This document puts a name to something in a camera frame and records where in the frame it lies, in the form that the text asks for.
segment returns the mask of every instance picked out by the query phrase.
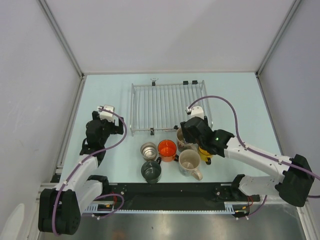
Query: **black base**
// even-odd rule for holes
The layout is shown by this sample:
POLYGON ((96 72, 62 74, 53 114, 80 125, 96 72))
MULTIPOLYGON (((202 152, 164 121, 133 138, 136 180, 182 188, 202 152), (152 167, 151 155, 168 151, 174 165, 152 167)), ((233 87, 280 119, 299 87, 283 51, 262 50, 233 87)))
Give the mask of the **black base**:
MULTIPOLYGON (((52 216, 57 194, 55 188, 46 188, 40 195, 38 229, 41 232, 53 232, 52 216)), ((59 204, 56 210, 55 229, 58 234, 73 235, 80 225, 81 218, 76 193, 71 190, 63 191, 59 200, 63 204, 59 204)))
MULTIPOLYGON (((123 210, 146 211, 218 211, 225 210, 224 202, 247 202, 248 196, 231 183, 114 183, 111 192, 122 194, 123 210)), ((253 195, 259 202, 259 195, 253 195)), ((121 204, 118 199, 115 208, 121 204)))
MULTIPOLYGON (((290 160, 293 165, 311 172, 308 161, 304 156, 297 154, 290 160)), ((288 171, 284 171, 283 174, 284 179, 282 183, 277 184, 275 189, 279 191, 279 196, 284 201, 293 206, 302 208, 306 203, 315 178, 293 167, 290 167, 288 171)))

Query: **tabletop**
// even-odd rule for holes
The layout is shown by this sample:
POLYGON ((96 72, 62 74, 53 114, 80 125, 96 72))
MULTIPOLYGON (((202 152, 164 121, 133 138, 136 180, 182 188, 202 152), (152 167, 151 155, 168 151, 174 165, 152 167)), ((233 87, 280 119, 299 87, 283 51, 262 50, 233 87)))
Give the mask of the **tabletop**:
MULTIPOLYGON (((159 84, 204 80, 208 95, 226 98, 234 106, 238 117, 239 133, 243 141, 274 154, 280 153, 263 96, 253 72, 88 75, 64 157, 62 180, 67 178, 79 161, 82 142, 86 138, 86 123, 92 120, 92 111, 96 111, 97 106, 111 105, 115 107, 115 113, 124 118, 128 134, 119 146, 106 152, 94 174, 107 176, 110 183, 145 183, 141 175, 141 167, 145 160, 140 153, 140 147, 146 142, 158 145, 164 139, 176 141, 176 133, 172 131, 156 131, 154 135, 150 135, 148 131, 139 131, 133 136, 130 132, 132 84, 151 84, 152 78, 158 79, 159 84)), ((190 102, 181 102, 181 105, 187 107, 190 102)), ((210 99, 209 107, 213 121, 212 129, 224 129, 235 134, 235 119, 230 107, 219 99, 210 99)), ((122 135, 111 135, 105 146, 111 146, 121 138, 122 135)), ((181 175, 177 162, 162 162, 161 168, 160 183, 199 182, 192 176, 181 175)), ((220 156, 214 156, 211 165, 201 161, 199 170, 203 175, 201 182, 232 182, 238 174, 253 177, 266 175, 245 163, 220 156)))

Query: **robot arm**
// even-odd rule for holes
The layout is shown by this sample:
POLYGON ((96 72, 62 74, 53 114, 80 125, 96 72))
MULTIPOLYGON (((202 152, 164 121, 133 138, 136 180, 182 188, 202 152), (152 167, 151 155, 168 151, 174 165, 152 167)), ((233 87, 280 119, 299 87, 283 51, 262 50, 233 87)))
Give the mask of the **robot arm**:
POLYGON ((38 228, 41 232, 53 232, 53 209, 59 191, 61 194, 55 214, 55 229, 59 234, 68 235, 77 231, 81 215, 90 203, 101 194, 110 192, 106 176, 92 175, 101 164, 105 151, 92 155, 86 161, 83 160, 94 152, 103 150, 111 134, 124 133, 120 120, 118 126, 115 125, 112 114, 114 110, 114 107, 105 105, 92 112, 92 120, 86 124, 86 138, 82 143, 78 165, 72 170, 70 179, 68 182, 61 179, 53 189, 46 188, 42 191, 38 218, 38 228))
POLYGON ((191 118, 186 122, 181 122, 181 128, 186 143, 197 143, 199 148, 211 155, 239 160, 269 175, 251 177, 241 174, 236 176, 232 184, 244 194, 248 196, 279 195, 291 205, 304 206, 314 178, 282 164, 286 162, 310 171, 310 166, 303 156, 296 155, 294 158, 277 156, 247 143, 244 147, 232 133, 222 129, 212 131, 199 106, 192 108, 191 118), (276 157, 279 161, 275 162, 248 149, 269 157, 276 157))

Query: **metal mug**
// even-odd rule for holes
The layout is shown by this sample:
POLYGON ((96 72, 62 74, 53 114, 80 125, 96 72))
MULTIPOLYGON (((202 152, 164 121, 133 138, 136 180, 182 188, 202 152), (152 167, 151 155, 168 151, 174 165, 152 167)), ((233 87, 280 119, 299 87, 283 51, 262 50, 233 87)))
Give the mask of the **metal mug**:
POLYGON ((201 158, 199 154, 191 149, 184 150, 179 156, 180 173, 186 177, 193 176, 197 180, 202 180, 202 173, 198 170, 201 158))
POLYGON ((153 142, 146 142, 140 148, 140 152, 146 161, 153 161, 157 157, 157 146, 153 142))
POLYGON ((181 127, 178 128, 178 130, 176 131, 176 144, 178 146, 178 150, 180 153, 187 149, 197 151, 197 147, 193 143, 185 143, 185 139, 184 139, 184 135, 181 127))
POLYGON ((161 178, 161 157, 147 161, 141 167, 141 174, 148 184, 156 184, 161 178))

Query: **gray floor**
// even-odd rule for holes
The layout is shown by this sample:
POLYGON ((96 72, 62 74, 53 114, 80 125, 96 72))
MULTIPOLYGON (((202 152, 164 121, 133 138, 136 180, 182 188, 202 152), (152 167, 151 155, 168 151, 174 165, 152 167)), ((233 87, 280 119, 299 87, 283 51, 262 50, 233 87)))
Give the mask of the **gray floor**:
POLYGON ((215 214, 115 214, 83 217, 73 236, 44 233, 39 240, 304 240, 295 207, 266 205, 249 220, 215 214))

